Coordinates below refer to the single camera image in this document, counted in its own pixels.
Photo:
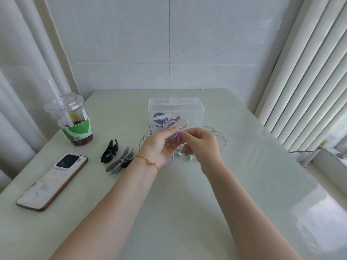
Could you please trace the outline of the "person's left hand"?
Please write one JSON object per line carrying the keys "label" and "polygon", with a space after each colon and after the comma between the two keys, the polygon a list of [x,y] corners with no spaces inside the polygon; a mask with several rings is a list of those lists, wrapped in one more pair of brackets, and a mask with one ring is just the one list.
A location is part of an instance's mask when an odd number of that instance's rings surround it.
{"label": "person's left hand", "polygon": [[141,146],[137,157],[159,171],[178,147],[178,140],[159,140],[155,138],[155,134],[152,134]]}

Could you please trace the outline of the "person's right hand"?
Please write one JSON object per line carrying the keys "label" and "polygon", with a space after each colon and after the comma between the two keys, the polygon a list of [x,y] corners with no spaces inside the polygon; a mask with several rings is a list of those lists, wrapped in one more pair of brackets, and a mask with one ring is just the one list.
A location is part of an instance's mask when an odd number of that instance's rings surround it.
{"label": "person's right hand", "polygon": [[200,139],[183,140],[180,138],[179,133],[179,143],[184,144],[181,153],[184,156],[194,155],[200,163],[202,172],[208,175],[222,164],[216,136],[203,128],[195,127],[190,129],[200,129]]}

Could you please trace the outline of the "beige cable winder clip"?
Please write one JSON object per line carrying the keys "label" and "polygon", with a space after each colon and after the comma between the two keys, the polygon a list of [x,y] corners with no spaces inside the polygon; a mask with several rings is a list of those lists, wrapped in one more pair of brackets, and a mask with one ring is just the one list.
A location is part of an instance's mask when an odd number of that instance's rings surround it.
{"label": "beige cable winder clip", "polygon": [[172,127],[176,127],[174,129],[177,132],[179,132],[182,128],[186,128],[188,126],[189,122],[186,118],[168,118],[163,125],[163,129],[170,129]]}

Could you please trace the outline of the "person's left forearm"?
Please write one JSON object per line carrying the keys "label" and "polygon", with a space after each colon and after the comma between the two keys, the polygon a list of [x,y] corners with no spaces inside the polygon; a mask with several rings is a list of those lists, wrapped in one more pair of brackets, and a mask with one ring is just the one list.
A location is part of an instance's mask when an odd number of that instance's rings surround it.
{"label": "person's left forearm", "polygon": [[136,157],[49,260],[115,260],[158,174]]}

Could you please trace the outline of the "person's right forearm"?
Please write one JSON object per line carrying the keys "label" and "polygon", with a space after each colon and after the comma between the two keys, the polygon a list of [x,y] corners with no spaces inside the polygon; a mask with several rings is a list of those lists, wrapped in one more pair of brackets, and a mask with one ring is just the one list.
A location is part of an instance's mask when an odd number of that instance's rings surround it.
{"label": "person's right forearm", "polygon": [[240,260],[303,260],[222,160],[202,162]]}

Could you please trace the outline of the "clear plastic storage box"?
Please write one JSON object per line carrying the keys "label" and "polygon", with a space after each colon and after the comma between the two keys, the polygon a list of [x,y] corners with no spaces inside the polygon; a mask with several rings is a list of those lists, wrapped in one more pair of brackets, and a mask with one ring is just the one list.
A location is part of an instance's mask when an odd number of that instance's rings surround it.
{"label": "clear plastic storage box", "polygon": [[202,127],[205,108],[201,100],[192,98],[152,98],[148,104],[148,114],[150,120],[150,132],[156,132],[163,128],[163,124],[153,121],[155,113],[171,113],[172,118],[186,118],[189,122],[186,128]]}

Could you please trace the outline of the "green white cup sleeve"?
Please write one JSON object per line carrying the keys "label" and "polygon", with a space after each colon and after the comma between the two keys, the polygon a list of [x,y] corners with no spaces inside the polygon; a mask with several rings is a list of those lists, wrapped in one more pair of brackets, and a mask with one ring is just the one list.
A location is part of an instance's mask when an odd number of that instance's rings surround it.
{"label": "green white cup sleeve", "polygon": [[78,125],[67,127],[61,126],[60,128],[67,139],[72,143],[82,141],[82,145],[88,144],[89,142],[86,139],[89,139],[91,136],[93,136],[90,118],[87,118],[85,121],[81,122]]}

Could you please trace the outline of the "clear plastic drink cup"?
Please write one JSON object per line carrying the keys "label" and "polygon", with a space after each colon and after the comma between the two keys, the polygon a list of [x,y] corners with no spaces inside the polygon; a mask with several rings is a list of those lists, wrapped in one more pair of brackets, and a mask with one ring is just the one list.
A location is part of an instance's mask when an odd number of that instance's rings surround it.
{"label": "clear plastic drink cup", "polygon": [[[60,98],[63,101],[65,110],[68,112],[70,119],[73,122],[73,126],[78,125],[81,122],[85,121],[87,118],[89,118],[84,108],[84,98],[82,96],[74,92],[64,92],[60,95]],[[53,119],[56,120],[59,127],[69,126],[66,123],[63,114],[60,112],[55,99],[46,103],[44,109],[46,112],[50,113]],[[90,143],[93,140],[93,136],[86,140]],[[82,141],[78,141],[72,144],[75,146],[83,146]]]}

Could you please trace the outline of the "white drinking straw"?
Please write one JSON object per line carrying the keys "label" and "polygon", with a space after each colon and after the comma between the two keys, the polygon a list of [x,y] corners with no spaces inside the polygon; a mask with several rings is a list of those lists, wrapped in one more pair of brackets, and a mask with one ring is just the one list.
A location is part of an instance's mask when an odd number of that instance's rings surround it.
{"label": "white drinking straw", "polygon": [[68,112],[65,110],[63,101],[60,98],[60,91],[58,90],[58,88],[56,87],[56,85],[53,83],[53,81],[50,78],[46,79],[45,81],[47,85],[49,86],[50,90],[52,91],[56,104],[58,105],[60,112],[63,114],[63,117],[66,123],[69,126],[73,126],[73,122],[71,121]]}

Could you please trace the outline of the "smartphone with white patterned case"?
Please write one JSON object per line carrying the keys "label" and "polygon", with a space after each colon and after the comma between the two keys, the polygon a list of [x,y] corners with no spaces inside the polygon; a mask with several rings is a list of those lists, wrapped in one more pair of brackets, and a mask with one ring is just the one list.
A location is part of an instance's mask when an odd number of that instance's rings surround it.
{"label": "smartphone with white patterned case", "polygon": [[86,156],[65,154],[15,204],[24,209],[45,211],[88,161]]}

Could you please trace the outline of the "white window sill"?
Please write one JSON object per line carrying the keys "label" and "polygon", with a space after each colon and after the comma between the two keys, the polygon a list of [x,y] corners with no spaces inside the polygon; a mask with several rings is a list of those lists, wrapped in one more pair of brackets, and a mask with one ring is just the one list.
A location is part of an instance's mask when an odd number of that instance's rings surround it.
{"label": "white window sill", "polygon": [[301,162],[313,162],[342,192],[347,195],[347,138],[327,137]]}

